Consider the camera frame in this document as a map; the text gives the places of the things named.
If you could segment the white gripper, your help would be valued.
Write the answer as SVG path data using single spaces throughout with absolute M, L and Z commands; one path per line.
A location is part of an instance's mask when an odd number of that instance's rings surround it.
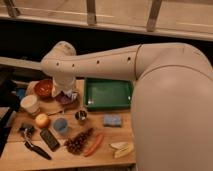
M 53 79 L 52 97 L 55 99 L 75 100 L 78 96 L 76 79 Z

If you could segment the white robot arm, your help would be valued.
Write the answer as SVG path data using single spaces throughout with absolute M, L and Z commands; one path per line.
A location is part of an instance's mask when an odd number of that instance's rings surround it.
M 59 42 L 41 67 L 62 89 L 74 77 L 135 82 L 137 171 L 213 171 L 213 67 L 196 47 L 143 44 L 77 56 Z

